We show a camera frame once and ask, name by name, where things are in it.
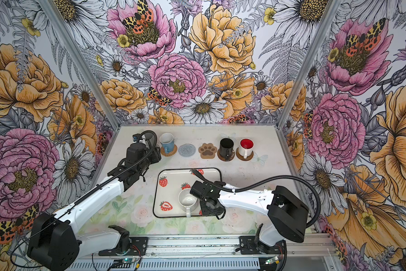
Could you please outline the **blue floral mug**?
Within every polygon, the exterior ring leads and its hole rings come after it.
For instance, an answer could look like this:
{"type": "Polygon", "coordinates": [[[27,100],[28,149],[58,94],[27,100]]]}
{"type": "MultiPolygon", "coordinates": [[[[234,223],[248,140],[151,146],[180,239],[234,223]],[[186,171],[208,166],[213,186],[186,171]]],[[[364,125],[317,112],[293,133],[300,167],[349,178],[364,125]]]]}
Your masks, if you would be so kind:
{"type": "Polygon", "coordinates": [[[164,133],[160,136],[160,143],[166,152],[172,151],[174,147],[174,136],[171,133],[164,133]]]}

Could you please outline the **rattan wicker round coaster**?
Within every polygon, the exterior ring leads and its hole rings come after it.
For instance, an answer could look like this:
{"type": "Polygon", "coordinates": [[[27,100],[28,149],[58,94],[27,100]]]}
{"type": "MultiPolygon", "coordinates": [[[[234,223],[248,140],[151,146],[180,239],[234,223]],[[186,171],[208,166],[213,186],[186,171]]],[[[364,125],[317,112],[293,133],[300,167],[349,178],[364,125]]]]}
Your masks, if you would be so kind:
{"type": "Polygon", "coordinates": [[[172,151],[170,151],[170,152],[166,152],[165,148],[163,146],[161,147],[161,155],[163,155],[165,157],[171,157],[171,156],[175,155],[177,151],[178,151],[177,145],[174,145],[172,151]]]}

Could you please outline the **grey-blue woven round coaster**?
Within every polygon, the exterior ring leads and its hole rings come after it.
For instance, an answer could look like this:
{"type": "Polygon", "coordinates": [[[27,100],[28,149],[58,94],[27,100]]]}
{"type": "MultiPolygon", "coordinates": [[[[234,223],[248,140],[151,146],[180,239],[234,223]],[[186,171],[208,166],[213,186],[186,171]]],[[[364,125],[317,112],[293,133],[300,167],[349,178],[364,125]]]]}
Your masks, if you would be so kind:
{"type": "Polygon", "coordinates": [[[178,152],[181,157],[189,158],[196,153],[196,147],[193,144],[186,143],[178,148],[178,152]]]}

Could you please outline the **cork paw print coaster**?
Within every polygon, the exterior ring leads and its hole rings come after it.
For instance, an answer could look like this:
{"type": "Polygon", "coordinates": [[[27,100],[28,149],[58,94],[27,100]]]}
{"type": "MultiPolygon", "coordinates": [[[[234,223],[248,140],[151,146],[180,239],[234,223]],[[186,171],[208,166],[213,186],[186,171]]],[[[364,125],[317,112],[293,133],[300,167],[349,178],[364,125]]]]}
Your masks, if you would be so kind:
{"type": "Polygon", "coordinates": [[[218,149],[212,143],[203,143],[198,148],[198,152],[200,154],[201,159],[214,159],[215,155],[218,152],[218,149]]]}

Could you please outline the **black mug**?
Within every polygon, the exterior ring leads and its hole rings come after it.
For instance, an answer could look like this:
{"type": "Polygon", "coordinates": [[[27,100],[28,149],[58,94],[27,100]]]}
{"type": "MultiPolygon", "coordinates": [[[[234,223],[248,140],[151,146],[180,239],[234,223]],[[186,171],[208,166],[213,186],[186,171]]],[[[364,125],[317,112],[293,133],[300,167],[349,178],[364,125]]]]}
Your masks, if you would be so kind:
{"type": "Polygon", "coordinates": [[[223,138],[220,141],[219,156],[224,161],[230,161],[234,157],[234,142],[230,138],[223,138]]]}

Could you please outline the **white mug red inside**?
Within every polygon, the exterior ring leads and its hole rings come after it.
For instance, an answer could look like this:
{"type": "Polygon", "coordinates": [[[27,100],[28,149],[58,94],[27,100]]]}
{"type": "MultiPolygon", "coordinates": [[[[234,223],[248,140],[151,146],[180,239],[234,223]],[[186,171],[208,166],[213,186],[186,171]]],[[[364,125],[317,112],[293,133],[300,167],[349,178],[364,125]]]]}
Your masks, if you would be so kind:
{"type": "Polygon", "coordinates": [[[253,155],[254,142],[249,138],[240,141],[238,151],[243,160],[251,158],[253,155]]]}

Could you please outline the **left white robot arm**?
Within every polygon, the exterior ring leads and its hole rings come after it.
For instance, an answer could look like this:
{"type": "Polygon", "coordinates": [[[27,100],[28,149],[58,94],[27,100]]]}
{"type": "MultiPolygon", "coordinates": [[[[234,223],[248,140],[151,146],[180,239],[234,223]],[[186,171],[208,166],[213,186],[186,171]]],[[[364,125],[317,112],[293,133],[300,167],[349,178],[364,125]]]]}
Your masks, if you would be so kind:
{"type": "Polygon", "coordinates": [[[102,183],[56,213],[43,213],[34,220],[28,257],[52,271],[64,271],[76,259],[100,251],[127,254],[131,248],[130,234],[122,227],[112,225],[87,236],[78,232],[95,213],[143,178],[149,166],[160,160],[158,146],[131,144],[126,157],[102,183]]]}

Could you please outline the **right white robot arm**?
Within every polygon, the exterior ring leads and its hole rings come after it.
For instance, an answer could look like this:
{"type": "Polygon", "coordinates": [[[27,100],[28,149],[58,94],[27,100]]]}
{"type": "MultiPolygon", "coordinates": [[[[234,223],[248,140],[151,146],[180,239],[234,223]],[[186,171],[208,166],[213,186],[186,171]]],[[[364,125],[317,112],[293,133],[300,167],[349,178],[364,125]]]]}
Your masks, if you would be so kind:
{"type": "Polygon", "coordinates": [[[247,190],[223,182],[208,184],[196,181],[190,190],[204,208],[203,214],[221,217],[227,208],[239,208],[265,215],[264,223],[256,234],[259,245],[273,247],[286,239],[295,243],[304,242],[309,208],[284,186],[275,190],[247,190]]]}

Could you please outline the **white speckled mug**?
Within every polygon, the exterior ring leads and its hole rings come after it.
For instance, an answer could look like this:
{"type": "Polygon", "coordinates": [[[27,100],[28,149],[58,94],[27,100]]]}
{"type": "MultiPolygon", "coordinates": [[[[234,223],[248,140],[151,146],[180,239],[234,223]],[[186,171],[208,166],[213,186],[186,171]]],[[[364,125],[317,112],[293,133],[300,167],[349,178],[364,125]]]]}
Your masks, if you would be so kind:
{"type": "Polygon", "coordinates": [[[178,195],[180,208],[185,212],[187,218],[192,217],[192,212],[197,208],[198,199],[191,193],[191,188],[183,189],[178,195]]]}

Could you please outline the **white strawberry serving tray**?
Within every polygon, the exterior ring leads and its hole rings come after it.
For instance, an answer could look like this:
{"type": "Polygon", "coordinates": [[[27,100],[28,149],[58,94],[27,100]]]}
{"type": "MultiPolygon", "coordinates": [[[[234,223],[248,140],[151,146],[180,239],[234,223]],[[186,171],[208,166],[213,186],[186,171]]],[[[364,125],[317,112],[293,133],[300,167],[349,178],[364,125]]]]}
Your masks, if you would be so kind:
{"type": "MultiPolygon", "coordinates": [[[[178,195],[183,189],[191,188],[200,179],[190,169],[166,169],[158,175],[155,190],[153,214],[160,219],[186,217],[180,208],[178,195]]],[[[192,217],[202,216],[200,203],[192,212],[192,217]]]]}

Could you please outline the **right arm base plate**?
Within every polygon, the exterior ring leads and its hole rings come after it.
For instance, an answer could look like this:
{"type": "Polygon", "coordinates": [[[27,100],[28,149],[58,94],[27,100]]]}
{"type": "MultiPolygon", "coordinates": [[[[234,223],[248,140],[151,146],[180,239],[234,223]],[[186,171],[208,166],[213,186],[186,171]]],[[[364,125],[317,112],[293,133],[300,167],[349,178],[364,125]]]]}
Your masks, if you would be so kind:
{"type": "Polygon", "coordinates": [[[261,241],[256,241],[252,236],[240,236],[239,247],[235,249],[236,252],[240,252],[241,255],[281,255],[285,253],[286,241],[281,240],[274,246],[269,247],[261,241]]]}

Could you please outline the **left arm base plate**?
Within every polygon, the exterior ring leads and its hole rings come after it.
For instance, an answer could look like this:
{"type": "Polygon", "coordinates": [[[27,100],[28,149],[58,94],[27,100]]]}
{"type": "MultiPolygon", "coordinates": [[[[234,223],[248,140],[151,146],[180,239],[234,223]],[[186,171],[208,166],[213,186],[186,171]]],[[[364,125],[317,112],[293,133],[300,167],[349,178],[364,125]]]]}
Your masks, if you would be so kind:
{"type": "Polygon", "coordinates": [[[121,238],[115,248],[98,252],[99,256],[144,256],[148,247],[148,237],[121,238]]]}

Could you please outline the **aluminium front rail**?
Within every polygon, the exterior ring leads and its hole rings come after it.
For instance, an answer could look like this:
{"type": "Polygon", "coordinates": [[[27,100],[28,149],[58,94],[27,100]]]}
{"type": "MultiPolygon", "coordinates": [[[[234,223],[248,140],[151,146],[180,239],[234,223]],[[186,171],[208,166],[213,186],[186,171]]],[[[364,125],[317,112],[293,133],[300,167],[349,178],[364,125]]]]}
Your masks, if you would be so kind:
{"type": "MultiPolygon", "coordinates": [[[[231,235],[153,235],[148,236],[148,247],[143,259],[175,259],[206,257],[272,257],[275,255],[241,255],[235,249],[240,236],[231,235]]],[[[286,241],[285,253],[277,256],[326,257],[336,256],[336,249],[327,234],[306,234],[304,242],[286,241]]]]}

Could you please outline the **left aluminium corner post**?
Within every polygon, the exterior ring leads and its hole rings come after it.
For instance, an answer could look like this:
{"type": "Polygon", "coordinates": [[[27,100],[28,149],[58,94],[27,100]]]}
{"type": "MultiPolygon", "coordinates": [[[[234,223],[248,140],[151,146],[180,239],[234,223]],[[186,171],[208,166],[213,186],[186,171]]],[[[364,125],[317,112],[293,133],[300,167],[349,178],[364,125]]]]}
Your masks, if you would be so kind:
{"type": "Polygon", "coordinates": [[[78,44],[73,38],[73,35],[66,26],[66,23],[62,18],[54,1],[40,1],[39,4],[42,10],[45,12],[50,23],[52,24],[53,28],[57,31],[58,36],[62,39],[64,46],[75,62],[77,68],[81,72],[82,76],[86,80],[87,85],[92,90],[96,100],[98,101],[105,116],[109,120],[113,130],[115,132],[118,131],[120,129],[120,123],[116,118],[113,110],[109,106],[107,99],[101,91],[99,84],[97,83],[92,71],[90,70],[86,60],[84,59],[78,44]]]}

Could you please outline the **aluminium corner post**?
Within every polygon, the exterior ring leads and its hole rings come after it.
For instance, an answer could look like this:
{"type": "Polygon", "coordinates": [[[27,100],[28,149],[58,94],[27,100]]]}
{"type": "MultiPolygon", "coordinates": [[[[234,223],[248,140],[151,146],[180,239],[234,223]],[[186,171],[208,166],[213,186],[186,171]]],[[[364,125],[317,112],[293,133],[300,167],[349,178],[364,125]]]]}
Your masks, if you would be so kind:
{"type": "Polygon", "coordinates": [[[58,36],[62,39],[64,46],[75,62],[77,68],[81,72],[82,76],[86,80],[87,85],[92,90],[96,100],[98,101],[105,116],[109,120],[113,130],[115,132],[118,131],[120,129],[120,123],[116,118],[113,110],[109,106],[107,99],[101,91],[99,84],[97,83],[92,71],[90,70],[86,60],[84,59],[78,44],[73,38],[73,35],[66,26],[66,23],[62,18],[54,1],[40,1],[39,4],[42,10],[45,12],[50,23],[52,24],[53,28],[57,31],[58,36]]]}
{"type": "Polygon", "coordinates": [[[327,8],[322,16],[322,20],[320,25],[318,26],[317,32],[315,37],[310,43],[309,50],[306,54],[304,61],[302,62],[301,68],[299,69],[299,73],[294,80],[294,84],[292,87],[292,91],[290,93],[289,98],[286,100],[286,104],[281,111],[281,115],[277,122],[277,128],[281,129],[288,116],[290,115],[291,110],[293,109],[294,102],[298,98],[301,89],[303,87],[304,80],[306,79],[306,73],[309,71],[313,64],[313,60],[317,55],[321,45],[323,43],[323,39],[326,37],[328,31],[330,31],[331,24],[335,20],[337,11],[341,5],[342,1],[340,0],[332,0],[329,1],[327,4],[327,8]]]}

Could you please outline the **right aluminium corner post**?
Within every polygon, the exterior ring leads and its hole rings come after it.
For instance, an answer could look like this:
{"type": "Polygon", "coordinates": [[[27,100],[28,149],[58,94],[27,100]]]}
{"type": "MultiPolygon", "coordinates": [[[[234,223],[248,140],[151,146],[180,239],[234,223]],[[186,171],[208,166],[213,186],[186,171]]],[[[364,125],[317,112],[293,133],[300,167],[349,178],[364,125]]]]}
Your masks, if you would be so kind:
{"type": "Polygon", "coordinates": [[[317,32],[315,37],[310,43],[309,50],[306,54],[304,61],[302,62],[301,68],[299,69],[299,73],[294,80],[294,84],[292,87],[292,91],[290,93],[289,98],[286,100],[286,104],[281,111],[281,115],[277,122],[277,128],[281,129],[288,116],[290,115],[291,110],[293,109],[294,102],[298,98],[301,89],[303,87],[304,80],[306,79],[306,73],[309,71],[313,64],[313,60],[317,55],[321,45],[323,43],[323,39],[326,37],[328,31],[330,31],[331,24],[335,20],[337,11],[341,5],[342,1],[340,0],[332,0],[329,1],[327,4],[327,8],[322,16],[322,20],[320,25],[318,26],[317,32]]]}

